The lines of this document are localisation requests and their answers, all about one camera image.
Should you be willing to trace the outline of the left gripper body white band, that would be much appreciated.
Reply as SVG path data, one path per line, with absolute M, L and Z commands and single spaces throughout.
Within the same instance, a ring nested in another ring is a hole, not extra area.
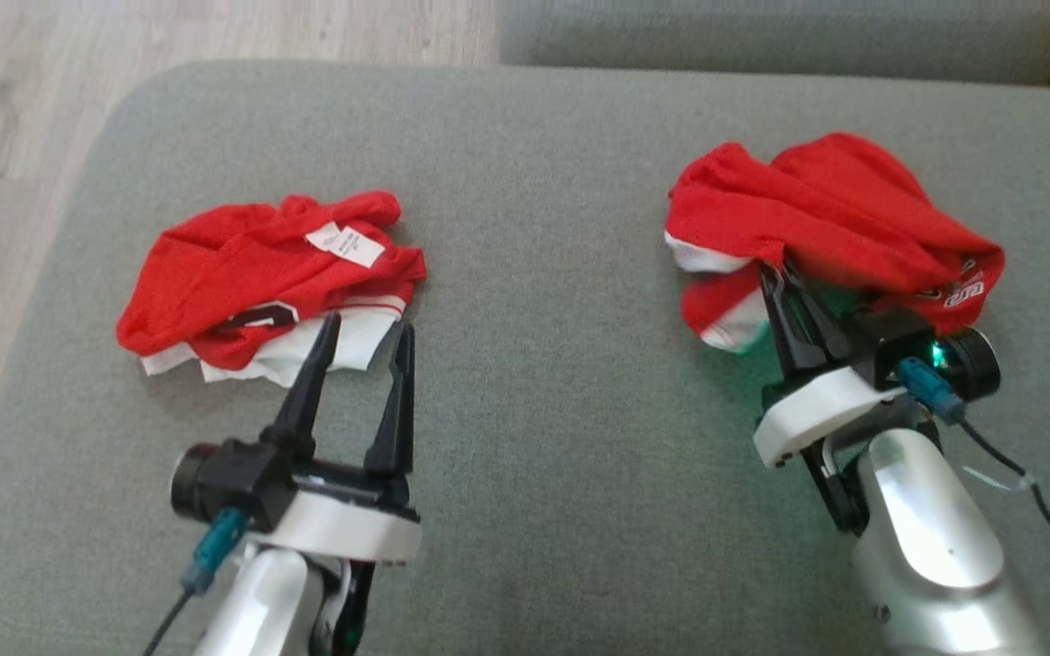
M 312 461 L 294 467 L 296 493 L 276 527 L 258 533 L 267 547 L 312 558 L 404 564 L 424 535 L 411 503 L 406 472 L 376 473 L 362 466 Z

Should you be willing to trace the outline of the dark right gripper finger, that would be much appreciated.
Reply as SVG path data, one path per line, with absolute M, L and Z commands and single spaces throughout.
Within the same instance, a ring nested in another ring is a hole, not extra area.
M 808 285 L 808 279 L 799 270 L 790 270 L 790 308 L 808 343 L 822 350 L 830 362 L 849 360 L 849 337 L 843 333 L 840 320 L 830 305 Z
M 808 308 L 800 304 L 801 312 L 797 314 L 798 290 L 775 267 L 759 264 L 759 278 L 783 381 L 793 383 L 811 376 L 822 366 L 822 348 L 806 333 Z

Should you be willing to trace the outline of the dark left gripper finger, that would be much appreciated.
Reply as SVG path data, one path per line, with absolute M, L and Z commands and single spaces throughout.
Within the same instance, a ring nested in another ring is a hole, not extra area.
M 364 456 L 364 469 L 375 477 L 408 475 L 414 470 L 416 332 L 411 323 L 397 329 L 390 360 L 391 390 L 374 443 Z
M 342 317 L 330 314 L 297 371 L 291 389 L 284 398 L 273 423 L 260 432 L 262 444 L 273 446 L 288 458 L 312 458 L 315 454 L 313 429 L 324 390 L 326 371 L 333 364 L 341 332 Z

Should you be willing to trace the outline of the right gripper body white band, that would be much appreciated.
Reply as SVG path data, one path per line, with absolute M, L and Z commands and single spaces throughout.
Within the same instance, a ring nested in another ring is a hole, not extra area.
M 849 360 L 830 362 L 822 354 L 811 376 L 763 387 L 753 444 L 766 469 L 807 458 L 814 469 L 830 470 L 843 448 L 928 423 L 901 385 L 899 365 L 908 357 L 929 361 L 930 325 L 909 310 L 858 311 L 839 320 L 850 340 Z

